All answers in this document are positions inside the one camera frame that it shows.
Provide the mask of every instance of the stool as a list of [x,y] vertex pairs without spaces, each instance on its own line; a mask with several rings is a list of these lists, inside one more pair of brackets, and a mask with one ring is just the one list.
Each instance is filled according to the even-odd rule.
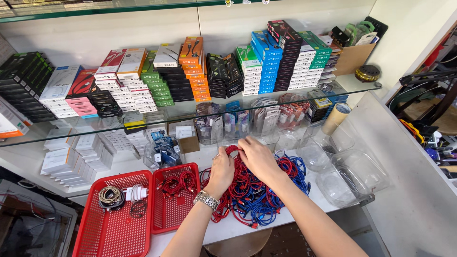
[[237,236],[227,240],[204,246],[210,257],[252,257],[261,256],[266,242],[273,229]]

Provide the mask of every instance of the red mesh basket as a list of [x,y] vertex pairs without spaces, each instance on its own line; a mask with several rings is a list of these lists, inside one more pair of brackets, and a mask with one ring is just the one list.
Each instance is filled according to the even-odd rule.
[[[132,202],[122,209],[103,213],[98,205],[98,193],[106,186],[119,189],[142,184],[149,188],[146,215],[136,219],[130,216]],[[153,183],[150,171],[135,171],[101,178],[91,186],[80,224],[73,257],[139,257],[149,252]]]
[[[179,177],[184,171],[192,171],[195,173],[197,178],[197,190],[195,192],[189,192],[187,190],[181,190],[179,197],[165,199],[162,193],[162,189],[157,189],[159,183],[170,176]],[[190,212],[193,206],[194,198],[197,193],[200,192],[200,179],[198,176],[198,166],[196,163],[187,163],[178,165],[170,168],[160,169],[154,171],[153,174],[153,200],[152,211],[153,221],[151,227],[151,233],[160,234],[168,231],[173,231],[179,228],[184,218]]]

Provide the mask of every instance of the shelf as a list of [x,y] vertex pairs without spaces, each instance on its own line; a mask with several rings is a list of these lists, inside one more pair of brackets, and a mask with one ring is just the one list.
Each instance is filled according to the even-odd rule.
[[[362,83],[362,82],[358,81],[355,78],[355,76],[352,74],[338,76],[336,78],[336,81],[348,92],[348,94],[365,92],[368,90],[377,90],[377,89],[381,88],[381,87],[379,87],[379,83]],[[307,93],[312,90],[318,90],[318,88],[312,87],[312,88],[306,88],[306,89],[300,89],[300,90],[280,91],[280,92],[262,94],[262,95],[258,95],[258,96],[242,96],[242,94],[239,93],[228,99],[213,98],[212,102],[217,103],[221,106],[221,110],[220,110],[219,114],[223,114],[223,113],[228,113],[225,111],[225,104],[236,101],[236,100],[238,100],[240,102],[242,110],[251,110],[254,108],[250,107],[250,103],[254,99],[257,99],[259,97],[267,96],[267,97],[270,97],[273,99],[278,99],[279,96],[281,96],[285,93],[295,93],[295,94],[299,94],[299,95],[307,95]],[[192,118],[182,118],[182,117],[186,116],[186,115],[194,115],[196,113],[196,108],[195,108],[196,104],[197,103],[195,101],[188,101],[188,102],[177,102],[177,103],[175,103],[174,106],[161,107],[161,108],[159,108],[159,110],[165,112],[165,121],[147,123],[146,125],[154,125],[154,124],[160,124],[160,123],[164,123],[164,122],[175,122],[175,121],[192,119]],[[215,114],[202,115],[201,117],[212,116],[212,115],[215,115]],[[92,134],[92,133],[98,133],[98,132],[104,132],[104,131],[110,131],[110,130],[118,130],[118,129],[125,128],[123,125],[119,125],[119,124],[123,124],[122,117],[107,118],[107,119],[101,119],[101,118],[81,119],[81,118],[77,117],[77,118],[65,118],[63,120],[68,121],[69,123],[72,123],[72,124],[75,124],[75,122],[84,122],[89,125],[90,131],[88,131],[87,127],[86,127],[85,131],[75,131],[75,134],[72,134],[72,136]],[[36,123],[36,124],[33,124],[32,126],[29,126],[29,128],[30,128],[30,131],[26,135],[20,136],[20,137],[8,138],[8,139],[6,139],[5,142],[0,143],[0,147],[21,145],[21,144],[27,144],[27,143],[33,143],[33,142],[39,142],[39,141],[46,141],[48,139],[58,139],[58,138],[66,137],[66,136],[60,136],[60,137],[46,138],[49,131],[51,129],[56,128],[56,126],[52,125],[50,122]]]
[[[235,4],[243,2],[242,0],[232,1]],[[262,0],[251,0],[251,2],[262,2]],[[68,7],[64,5],[36,6],[0,11],[0,23],[211,5],[225,5],[225,3],[223,0],[113,0],[108,2],[85,3],[77,7]]]

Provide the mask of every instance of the brown cardboard box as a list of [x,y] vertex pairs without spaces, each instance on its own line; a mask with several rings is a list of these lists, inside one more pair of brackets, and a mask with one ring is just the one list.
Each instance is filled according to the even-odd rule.
[[[186,115],[186,116],[181,116],[181,117],[176,117],[176,119],[181,119],[181,118],[193,118],[194,115]],[[170,132],[170,123],[176,123],[176,122],[169,122],[167,123],[167,131]],[[188,138],[181,138],[177,139],[179,148],[182,154],[188,154],[192,152],[197,152],[200,151],[200,142],[198,141],[198,136],[195,133],[195,136],[188,137]]]
[[375,47],[374,44],[343,47],[343,52],[335,65],[333,74],[336,76],[354,74],[356,69],[365,64],[368,56]]

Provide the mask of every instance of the silver wristwatch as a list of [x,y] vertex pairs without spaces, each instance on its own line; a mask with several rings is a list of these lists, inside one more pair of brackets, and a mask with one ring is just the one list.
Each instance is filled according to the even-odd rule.
[[220,201],[214,199],[210,194],[208,194],[205,191],[200,191],[197,196],[194,199],[194,204],[197,203],[197,201],[206,203],[211,209],[213,209],[213,212],[216,211],[216,208],[218,205],[221,203]]

